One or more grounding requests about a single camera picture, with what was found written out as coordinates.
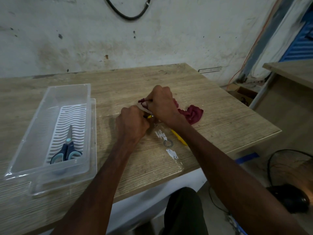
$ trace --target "cardboard box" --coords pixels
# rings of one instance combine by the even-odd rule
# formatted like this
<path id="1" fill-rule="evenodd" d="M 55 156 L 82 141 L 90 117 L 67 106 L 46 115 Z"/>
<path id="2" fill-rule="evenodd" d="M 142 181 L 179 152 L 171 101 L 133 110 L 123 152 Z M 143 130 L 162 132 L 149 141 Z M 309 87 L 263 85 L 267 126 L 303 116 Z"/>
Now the cardboard box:
<path id="1" fill-rule="evenodd" d="M 233 97 L 238 99 L 240 102 L 244 103 L 246 106 L 249 106 L 253 99 L 258 94 L 253 90 L 249 90 L 245 87 L 239 86 L 237 84 L 231 84 L 228 86 L 228 93 Z"/>

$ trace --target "hand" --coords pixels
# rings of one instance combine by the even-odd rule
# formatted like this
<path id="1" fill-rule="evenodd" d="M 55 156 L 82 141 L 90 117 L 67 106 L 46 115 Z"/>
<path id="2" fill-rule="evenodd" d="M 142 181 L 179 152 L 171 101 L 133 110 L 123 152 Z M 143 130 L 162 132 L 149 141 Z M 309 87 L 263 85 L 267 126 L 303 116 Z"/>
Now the hand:
<path id="1" fill-rule="evenodd" d="M 137 144 L 150 126 L 143 115 L 144 112 L 138 106 L 122 108 L 120 115 L 115 119 L 118 139 Z"/>
<path id="2" fill-rule="evenodd" d="M 147 105 L 148 110 L 150 110 L 155 117 L 171 128 L 177 119 L 182 118 L 182 115 L 178 112 L 174 104 L 173 95 L 168 86 L 155 86 L 142 104 Z"/>

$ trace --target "orange cable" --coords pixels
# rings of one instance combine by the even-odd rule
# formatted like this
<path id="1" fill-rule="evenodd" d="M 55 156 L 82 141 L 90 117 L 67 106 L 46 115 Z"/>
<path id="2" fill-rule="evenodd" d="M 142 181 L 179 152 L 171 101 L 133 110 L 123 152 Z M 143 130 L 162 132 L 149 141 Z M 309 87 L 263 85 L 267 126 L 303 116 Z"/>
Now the orange cable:
<path id="1" fill-rule="evenodd" d="M 278 1 L 279 1 L 279 0 L 276 0 L 276 2 L 275 2 L 275 4 L 274 4 L 274 6 L 273 6 L 271 12 L 269 13 L 268 18 L 267 18 L 267 20 L 266 20 L 266 22 L 265 22 L 265 24 L 264 24 L 264 26 L 263 26 L 263 28 L 262 28 L 260 34 L 259 34 L 258 37 L 256 38 L 256 40 L 255 40 L 253 46 L 251 47 L 251 49 L 250 49 L 250 51 L 249 51 L 249 53 L 248 53 L 248 55 L 247 55 L 247 57 L 246 57 L 244 63 L 242 64 L 242 67 L 241 67 L 241 68 L 239 69 L 239 71 L 236 72 L 235 75 L 233 75 L 233 77 L 229 80 L 229 82 L 228 82 L 228 84 L 227 84 L 227 87 L 226 87 L 226 90 L 228 90 L 228 86 L 229 86 L 230 82 L 232 81 L 232 79 L 237 75 L 237 73 L 239 73 L 239 72 L 244 68 L 244 65 L 246 64 L 246 61 L 247 61 L 247 59 L 248 59 L 248 57 L 249 57 L 249 55 L 250 55 L 250 53 L 251 53 L 253 47 L 254 47 L 255 44 L 259 41 L 259 39 L 260 39 L 260 37 L 261 37 L 261 34 L 262 34 L 263 31 L 265 30 L 266 25 L 268 24 L 268 22 L 269 22 L 269 20 L 270 20 L 270 18 L 271 18 L 271 16 L 272 16 L 272 13 L 273 13 L 273 11 L 274 11 L 274 9 L 275 9 L 275 7 L 276 7 Z"/>

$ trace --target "forearm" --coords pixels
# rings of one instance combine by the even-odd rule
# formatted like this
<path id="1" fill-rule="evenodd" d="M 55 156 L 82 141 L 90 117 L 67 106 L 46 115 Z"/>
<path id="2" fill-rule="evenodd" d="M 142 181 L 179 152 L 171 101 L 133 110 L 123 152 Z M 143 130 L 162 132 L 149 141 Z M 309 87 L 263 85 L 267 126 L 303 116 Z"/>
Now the forearm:
<path id="1" fill-rule="evenodd" d="M 267 189 L 186 121 L 180 118 L 171 128 L 186 141 L 217 196 L 248 234 L 306 234 Z"/>
<path id="2" fill-rule="evenodd" d="M 119 139 L 95 178 L 51 233 L 105 234 L 113 198 L 134 142 Z"/>

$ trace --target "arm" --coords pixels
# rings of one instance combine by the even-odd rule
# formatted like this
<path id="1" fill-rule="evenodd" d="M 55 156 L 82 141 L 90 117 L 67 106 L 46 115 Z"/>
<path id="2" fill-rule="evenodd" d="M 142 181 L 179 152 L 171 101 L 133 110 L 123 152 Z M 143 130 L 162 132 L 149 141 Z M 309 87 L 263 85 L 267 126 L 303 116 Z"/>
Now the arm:
<path id="1" fill-rule="evenodd" d="M 217 196 L 248 234 L 307 234 L 266 188 L 189 125 L 168 87 L 156 86 L 145 100 L 187 142 Z"/>
<path id="2" fill-rule="evenodd" d="M 111 153 L 51 235 L 106 233 L 113 198 L 128 158 L 149 128 L 143 114 L 137 106 L 122 109 L 116 118 L 118 139 Z"/>

